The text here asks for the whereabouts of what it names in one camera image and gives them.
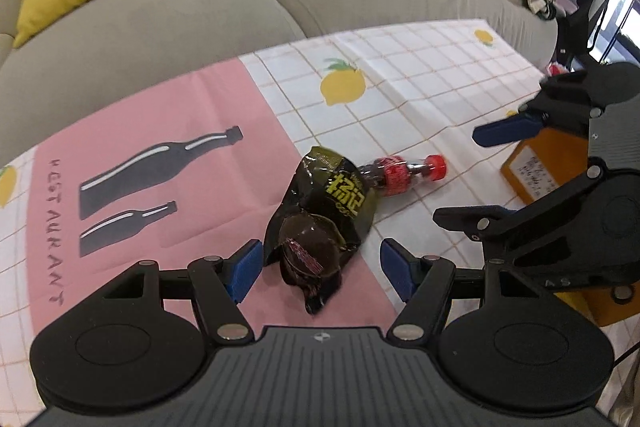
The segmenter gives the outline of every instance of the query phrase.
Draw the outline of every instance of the small plastic bottle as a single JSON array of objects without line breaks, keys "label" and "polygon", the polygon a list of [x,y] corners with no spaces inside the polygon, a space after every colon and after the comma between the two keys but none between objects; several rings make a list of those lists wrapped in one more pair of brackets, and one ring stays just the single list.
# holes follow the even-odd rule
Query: small plastic bottle
[{"label": "small plastic bottle", "polygon": [[402,194],[409,190],[417,179],[433,182],[447,175],[447,163],[439,154],[427,156],[424,160],[405,160],[402,156],[385,156],[358,169],[367,182],[379,190],[381,196]]}]

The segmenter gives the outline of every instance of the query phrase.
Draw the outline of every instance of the pink tablecloth section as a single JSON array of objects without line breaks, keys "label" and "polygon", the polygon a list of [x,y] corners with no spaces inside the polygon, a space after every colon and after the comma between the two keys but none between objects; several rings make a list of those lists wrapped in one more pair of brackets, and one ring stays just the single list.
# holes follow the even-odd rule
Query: pink tablecloth section
[{"label": "pink tablecloth section", "polygon": [[[83,199],[79,194],[87,192],[84,189],[91,182],[86,181],[97,174],[113,176],[111,169],[123,162],[121,172],[130,171],[156,156],[161,168],[160,163],[168,160],[162,157],[163,151],[154,152],[163,147],[157,144],[178,142],[180,152],[186,153],[189,145],[183,143],[195,140],[197,147],[198,137],[224,133],[234,126],[242,133],[235,144],[210,150],[174,178],[79,218]],[[153,158],[140,161],[136,155],[149,149]],[[34,331],[136,261],[154,259],[161,269],[184,268],[204,255],[228,257],[247,240],[263,239],[299,161],[295,146],[237,59],[147,89],[46,140],[35,155],[27,217]],[[90,253],[86,248],[81,251],[83,235],[104,231],[122,212],[148,212],[172,201],[177,207],[173,214],[136,235]],[[95,230],[106,221],[111,222]],[[359,299],[368,303],[367,312],[349,305]],[[166,307],[187,318],[193,316],[189,301],[170,302]],[[361,259],[349,266],[343,290],[317,317],[305,312],[296,289],[282,283],[277,266],[264,271],[240,307],[257,334],[266,324],[384,328],[394,317],[391,302]]]}]

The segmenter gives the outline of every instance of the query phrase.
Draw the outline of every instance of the red bottle label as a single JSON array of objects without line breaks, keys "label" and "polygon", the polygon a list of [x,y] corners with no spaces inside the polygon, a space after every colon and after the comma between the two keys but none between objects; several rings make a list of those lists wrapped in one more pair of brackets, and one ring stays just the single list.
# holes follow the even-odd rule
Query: red bottle label
[{"label": "red bottle label", "polygon": [[400,156],[387,156],[380,158],[380,161],[385,171],[385,196],[395,196],[409,190],[411,174],[406,162]]}]

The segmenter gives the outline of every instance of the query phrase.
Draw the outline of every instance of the snack bag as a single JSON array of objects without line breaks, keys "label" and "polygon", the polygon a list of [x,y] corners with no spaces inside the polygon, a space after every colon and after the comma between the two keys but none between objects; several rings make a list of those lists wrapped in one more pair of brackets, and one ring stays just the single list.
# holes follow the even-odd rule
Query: snack bag
[{"label": "snack bag", "polygon": [[344,156],[313,147],[296,170],[264,238],[265,265],[280,263],[284,282],[299,286],[309,314],[342,283],[340,270],[367,237],[378,194]]}]

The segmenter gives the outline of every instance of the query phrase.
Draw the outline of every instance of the sofa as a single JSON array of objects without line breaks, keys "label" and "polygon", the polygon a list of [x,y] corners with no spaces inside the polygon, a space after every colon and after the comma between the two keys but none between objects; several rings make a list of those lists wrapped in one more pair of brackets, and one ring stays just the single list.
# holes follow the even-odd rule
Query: sofa
[{"label": "sofa", "polygon": [[268,46],[481,18],[542,68],[558,31],[520,0],[92,0],[14,50],[19,8],[0,0],[0,165],[116,100]]}]

